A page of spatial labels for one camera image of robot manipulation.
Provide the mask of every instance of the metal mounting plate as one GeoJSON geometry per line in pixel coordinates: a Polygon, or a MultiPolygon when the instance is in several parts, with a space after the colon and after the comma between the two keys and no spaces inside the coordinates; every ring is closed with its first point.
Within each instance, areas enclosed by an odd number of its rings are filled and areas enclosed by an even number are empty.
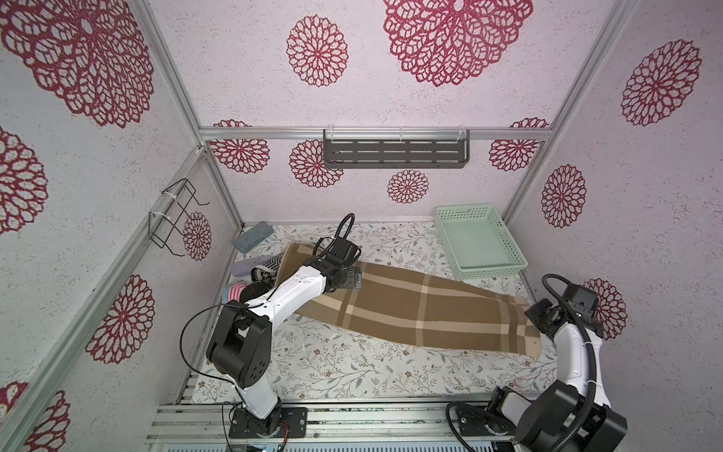
{"type": "MultiPolygon", "coordinates": [[[[288,423],[289,438],[303,438],[307,434],[307,412],[309,410],[300,407],[281,407],[281,421],[288,423]]],[[[270,436],[270,438],[283,438],[286,435],[286,429],[281,426],[270,436]]],[[[249,428],[249,413],[245,409],[237,409],[234,411],[234,417],[231,420],[231,428],[228,429],[228,437],[233,439],[258,439],[259,436],[255,431],[249,428]]]]}

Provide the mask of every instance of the aluminum frame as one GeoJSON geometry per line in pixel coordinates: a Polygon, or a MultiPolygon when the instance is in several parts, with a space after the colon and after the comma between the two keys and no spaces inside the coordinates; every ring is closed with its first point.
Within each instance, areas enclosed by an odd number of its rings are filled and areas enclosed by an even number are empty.
{"type": "Polygon", "coordinates": [[[527,171],[515,189],[512,199],[502,215],[502,219],[509,226],[520,213],[522,204],[532,188],[539,180],[540,173],[554,154],[558,142],[565,135],[573,122],[573,117],[582,106],[583,100],[592,89],[597,75],[602,72],[605,62],[612,50],[620,40],[640,0],[616,0],[608,12],[602,28],[598,32],[595,42],[588,52],[583,66],[580,68],[570,91],[565,96],[560,110],[552,120],[552,134],[543,142],[535,154],[532,155],[527,171]]]}
{"type": "MultiPolygon", "coordinates": [[[[526,393],[531,400],[539,393],[526,393]]],[[[464,401],[485,405],[489,394],[458,394],[445,397],[424,398],[350,398],[284,400],[287,407],[306,407],[307,434],[295,438],[295,443],[337,443],[368,441],[449,441],[452,432],[445,417],[445,407],[450,401],[464,401]]],[[[211,405],[162,405],[158,407],[145,443],[225,443],[221,423],[221,407],[211,405]]],[[[228,410],[223,408],[225,423],[228,410]]],[[[455,425],[456,414],[450,416],[455,425]]],[[[504,441],[509,435],[469,437],[470,440],[504,441]]],[[[281,438],[258,438],[253,440],[229,439],[231,444],[280,443],[281,438]]]]}
{"type": "Polygon", "coordinates": [[[552,129],[537,127],[206,127],[204,140],[546,140],[552,129]]]}

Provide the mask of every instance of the wall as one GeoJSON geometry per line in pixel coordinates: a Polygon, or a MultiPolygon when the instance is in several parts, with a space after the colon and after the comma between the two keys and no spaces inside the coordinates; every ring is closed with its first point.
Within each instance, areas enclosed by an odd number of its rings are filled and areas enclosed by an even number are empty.
{"type": "Polygon", "coordinates": [[[629,450],[723,441],[722,20],[715,0],[643,3],[511,224],[538,299],[548,272],[601,294],[629,450]]]}
{"type": "Polygon", "coordinates": [[[50,3],[0,1],[0,422],[192,150],[126,4],[50,3]]]}
{"type": "MultiPolygon", "coordinates": [[[[545,127],[612,1],[150,3],[203,125],[545,127]]],[[[502,210],[535,151],[517,142],[491,154],[476,141],[464,170],[395,178],[327,171],[318,142],[299,144],[214,144],[245,219],[416,220],[465,202],[502,210]],[[520,146],[517,164],[499,159],[520,146]]]]}
{"type": "MultiPolygon", "coordinates": [[[[187,210],[193,219],[183,215],[179,222],[187,234],[171,235],[171,250],[185,256],[150,246],[127,283],[133,290],[121,292],[59,385],[69,404],[62,451],[139,450],[158,405],[174,403],[188,376],[179,356],[181,329],[193,314],[216,302],[213,289],[226,283],[220,279],[236,233],[207,167],[199,167],[190,180],[197,199],[209,204],[191,201],[187,210]],[[135,340],[124,348],[119,331],[135,340]]],[[[170,217],[178,214],[175,208],[170,217]]],[[[184,333],[188,359],[198,345],[203,318],[197,317],[184,333]]]]}

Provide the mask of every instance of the gray sponge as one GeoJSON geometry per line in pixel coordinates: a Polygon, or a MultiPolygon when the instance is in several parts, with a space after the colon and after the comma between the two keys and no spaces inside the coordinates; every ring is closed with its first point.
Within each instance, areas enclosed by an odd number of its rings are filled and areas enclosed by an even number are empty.
{"type": "Polygon", "coordinates": [[[273,228],[262,221],[241,234],[239,238],[234,241],[234,246],[238,251],[247,253],[271,234],[273,234],[273,228]]]}

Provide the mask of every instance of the black cable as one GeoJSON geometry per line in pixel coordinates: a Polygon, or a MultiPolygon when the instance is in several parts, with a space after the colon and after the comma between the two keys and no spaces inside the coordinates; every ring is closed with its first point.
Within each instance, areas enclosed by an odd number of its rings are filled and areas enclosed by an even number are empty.
{"type": "Polygon", "coordinates": [[[339,223],[338,228],[336,228],[336,235],[335,235],[335,236],[336,236],[336,237],[341,237],[342,239],[345,239],[346,237],[348,237],[348,236],[349,236],[349,232],[351,232],[351,227],[354,225],[354,219],[355,219],[355,218],[356,218],[356,216],[355,216],[353,213],[349,213],[347,216],[345,216],[344,219],[341,221],[341,223],[339,223]],[[346,223],[346,221],[347,221],[348,219],[351,219],[351,221],[349,222],[349,226],[346,227],[346,232],[344,232],[344,235],[342,236],[342,235],[341,235],[341,228],[344,227],[344,223],[346,223]]]}
{"type": "Polygon", "coordinates": [[[585,350],[587,350],[588,354],[588,390],[585,395],[583,406],[580,407],[580,411],[578,411],[575,419],[570,423],[568,429],[549,447],[549,449],[547,449],[547,452],[560,452],[580,430],[588,415],[590,415],[590,411],[592,411],[592,406],[595,402],[595,392],[597,390],[597,384],[595,383],[597,381],[597,363],[595,361],[595,348],[590,342],[590,335],[587,333],[585,325],[583,325],[580,321],[577,312],[573,311],[573,308],[570,307],[570,305],[562,299],[556,291],[552,290],[552,287],[549,286],[547,280],[550,278],[562,281],[567,285],[571,285],[572,283],[566,278],[552,273],[548,273],[542,277],[542,285],[557,299],[560,306],[562,306],[562,308],[567,312],[568,318],[570,318],[575,326],[578,327],[578,330],[583,338],[583,342],[585,343],[585,350]]]}
{"type": "Polygon", "coordinates": [[[239,405],[241,405],[241,402],[235,404],[234,402],[230,402],[230,401],[226,400],[221,404],[221,425],[223,426],[223,436],[226,438],[226,445],[228,446],[229,452],[233,452],[234,448],[231,447],[231,443],[228,441],[228,434],[226,433],[226,421],[223,420],[223,407],[226,404],[231,405],[231,410],[228,412],[228,422],[230,423],[231,416],[233,415],[236,408],[238,408],[239,405]]]}
{"type": "Polygon", "coordinates": [[[209,377],[209,378],[215,378],[216,380],[225,381],[225,382],[227,382],[227,383],[230,383],[230,384],[236,386],[236,382],[231,381],[231,380],[229,380],[228,378],[222,378],[222,377],[216,377],[216,376],[214,376],[214,375],[209,375],[209,374],[203,373],[203,372],[201,372],[200,370],[196,369],[195,367],[191,366],[191,363],[188,362],[188,359],[186,359],[185,355],[183,354],[183,335],[184,335],[184,333],[186,332],[186,328],[188,328],[188,325],[191,323],[191,321],[192,321],[193,319],[195,319],[196,317],[198,317],[199,315],[203,314],[204,312],[213,309],[214,307],[222,307],[222,306],[235,307],[236,309],[239,308],[238,306],[233,306],[233,305],[230,305],[230,304],[221,303],[221,304],[214,304],[213,306],[209,306],[209,307],[207,307],[206,309],[200,310],[199,312],[197,312],[193,317],[191,317],[190,319],[188,319],[188,322],[186,322],[186,325],[184,325],[183,329],[181,330],[181,336],[179,337],[179,351],[181,352],[181,359],[183,359],[183,362],[186,364],[186,366],[187,366],[190,370],[196,372],[198,375],[203,375],[203,376],[209,377]]]}
{"type": "MultiPolygon", "coordinates": [[[[271,297],[273,297],[273,295],[276,293],[276,291],[278,290],[279,286],[281,286],[281,284],[279,284],[278,286],[276,286],[276,287],[273,288],[273,290],[271,291],[271,295],[269,295],[269,297],[266,299],[266,302],[267,302],[267,303],[271,301],[271,297]]],[[[257,304],[256,306],[249,307],[249,309],[254,309],[255,307],[259,307],[259,306],[263,306],[263,305],[264,305],[264,303],[257,304]]]]}
{"type": "Polygon", "coordinates": [[[326,240],[326,239],[331,239],[331,243],[329,243],[329,245],[327,245],[326,247],[324,247],[324,249],[321,251],[321,254],[319,255],[319,257],[322,257],[324,254],[326,254],[326,252],[329,250],[329,248],[331,248],[332,245],[334,245],[334,242],[335,242],[334,239],[332,239],[331,237],[328,237],[328,236],[327,236],[327,237],[322,237],[321,239],[319,239],[319,240],[316,242],[316,245],[314,245],[314,249],[312,250],[312,255],[314,255],[314,256],[316,255],[316,252],[317,252],[317,251],[319,250],[319,248],[321,247],[322,242],[324,242],[324,240],[326,240]]]}
{"type": "Polygon", "coordinates": [[[481,417],[481,418],[487,418],[490,420],[495,421],[496,423],[502,425],[503,427],[507,427],[508,431],[514,431],[515,425],[509,420],[501,416],[497,416],[494,413],[490,413],[488,411],[485,411],[483,408],[479,406],[474,406],[470,404],[463,404],[462,402],[450,402],[445,407],[445,416],[447,417],[447,423],[450,426],[450,429],[452,430],[452,433],[457,437],[457,440],[464,446],[465,449],[469,452],[477,452],[475,451],[467,442],[462,438],[462,435],[460,435],[457,432],[457,429],[454,428],[454,424],[452,423],[452,417],[450,416],[450,410],[452,408],[456,408],[457,412],[457,418],[461,419],[462,416],[465,417],[481,417]],[[469,410],[470,414],[461,414],[460,408],[469,410]]]}

